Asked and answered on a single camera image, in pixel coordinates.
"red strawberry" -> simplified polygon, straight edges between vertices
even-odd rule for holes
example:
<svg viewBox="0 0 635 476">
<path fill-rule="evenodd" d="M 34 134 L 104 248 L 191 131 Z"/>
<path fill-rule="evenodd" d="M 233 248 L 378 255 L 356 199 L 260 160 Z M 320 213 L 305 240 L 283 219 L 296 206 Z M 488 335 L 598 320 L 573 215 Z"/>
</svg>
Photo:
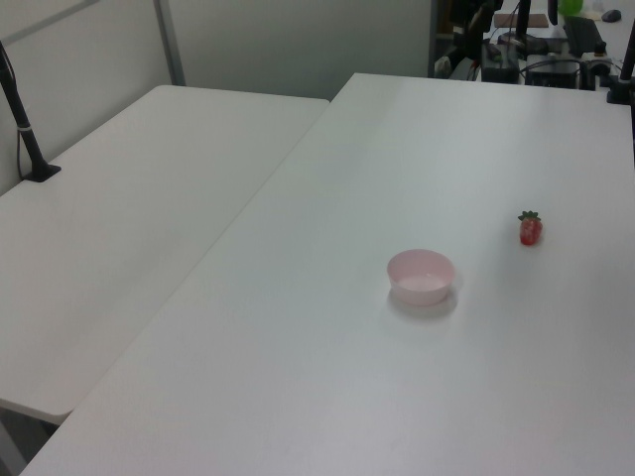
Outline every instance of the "red strawberry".
<svg viewBox="0 0 635 476">
<path fill-rule="evenodd" d="M 523 211 L 518 217 L 520 223 L 520 242 L 523 245 L 531 246 L 536 244 L 543 231 L 543 224 L 538 218 L 537 211 Z"/>
</svg>

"pink bowl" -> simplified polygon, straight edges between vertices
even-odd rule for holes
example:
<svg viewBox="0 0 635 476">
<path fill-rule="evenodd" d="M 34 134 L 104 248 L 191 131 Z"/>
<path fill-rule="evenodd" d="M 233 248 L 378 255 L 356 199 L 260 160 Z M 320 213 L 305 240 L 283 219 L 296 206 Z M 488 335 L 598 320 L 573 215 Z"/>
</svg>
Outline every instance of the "pink bowl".
<svg viewBox="0 0 635 476">
<path fill-rule="evenodd" d="M 396 298 L 408 304 L 431 305 L 447 296 L 454 266 L 440 253 L 408 250 L 390 260 L 388 277 Z"/>
</svg>

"white wall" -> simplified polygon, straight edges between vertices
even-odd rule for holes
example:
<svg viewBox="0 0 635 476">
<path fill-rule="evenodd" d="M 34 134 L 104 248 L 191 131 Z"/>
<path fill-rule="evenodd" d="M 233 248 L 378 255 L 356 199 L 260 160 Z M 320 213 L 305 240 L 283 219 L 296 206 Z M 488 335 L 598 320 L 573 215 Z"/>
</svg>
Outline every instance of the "white wall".
<svg viewBox="0 0 635 476">
<path fill-rule="evenodd" d="M 428 73 L 432 0 L 166 1 L 188 86 L 330 100 L 357 71 Z"/>
<path fill-rule="evenodd" d="M 100 0 L 6 50 L 46 160 L 154 86 L 170 83 L 151 0 Z M 15 134 L 1 95 L 0 194 L 18 182 Z"/>
</svg>

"strawberry leaves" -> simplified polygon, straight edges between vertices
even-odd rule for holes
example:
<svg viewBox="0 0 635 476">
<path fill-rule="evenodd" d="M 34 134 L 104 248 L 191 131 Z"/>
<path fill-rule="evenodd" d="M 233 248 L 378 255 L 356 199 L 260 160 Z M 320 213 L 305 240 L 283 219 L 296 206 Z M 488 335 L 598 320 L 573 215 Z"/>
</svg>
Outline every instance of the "strawberry leaves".
<svg viewBox="0 0 635 476">
<path fill-rule="evenodd" d="M 529 210 L 529 211 L 523 211 L 523 214 L 522 214 L 522 215 L 520 215 L 520 216 L 518 217 L 518 219 L 519 219 L 520 221 L 523 221 L 523 220 L 528 220 L 528 219 L 541 221 L 541 219 L 538 217 L 538 212 L 537 212 L 537 211 L 532 211 L 532 210 Z"/>
</svg>

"table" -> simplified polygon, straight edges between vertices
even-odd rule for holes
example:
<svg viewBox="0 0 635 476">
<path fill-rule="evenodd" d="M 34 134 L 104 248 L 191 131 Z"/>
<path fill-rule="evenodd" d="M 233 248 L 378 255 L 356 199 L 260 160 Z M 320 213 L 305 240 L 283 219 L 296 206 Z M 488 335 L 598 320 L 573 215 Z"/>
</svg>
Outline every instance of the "table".
<svg viewBox="0 0 635 476">
<path fill-rule="evenodd" d="M 161 86 L 0 198 L 0 406 L 60 423 L 327 102 Z"/>
<path fill-rule="evenodd" d="M 511 13 L 517 3 L 517 0 L 505 0 L 501 7 L 501 12 Z M 592 4 L 591 0 L 585 0 L 584 9 L 591 10 Z M 595 25 L 602 39 L 606 41 L 606 52 L 608 55 L 617 61 L 624 61 L 633 20 L 635 20 L 635 4 L 631 0 L 602 0 L 602 4 L 605 12 L 612 9 L 622 12 L 622 20 L 619 22 L 604 23 L 599 21 L 595 22 Z M 532 12 L 547 14 L 547 0 L 532 0 Z M 565 33 L 564 24 L 563 16 L 559 15 L 559 23 L 556 26 L 550 24 L 549 29 L 530 28 L 527 33 L 539 38 L 566 38 L 567 34 Z M 503 32 L 505 32 L 505 29 L 499 29 L 494 39 L 498 38 Z"/>
<path fill-rule="evenodd" d="M 629 474 L 630 127 L 586 91 L 356 74 L 24 476 Z M 417 247 L 457 268 L 434 307 L 389 294 Z"/>
</svg>

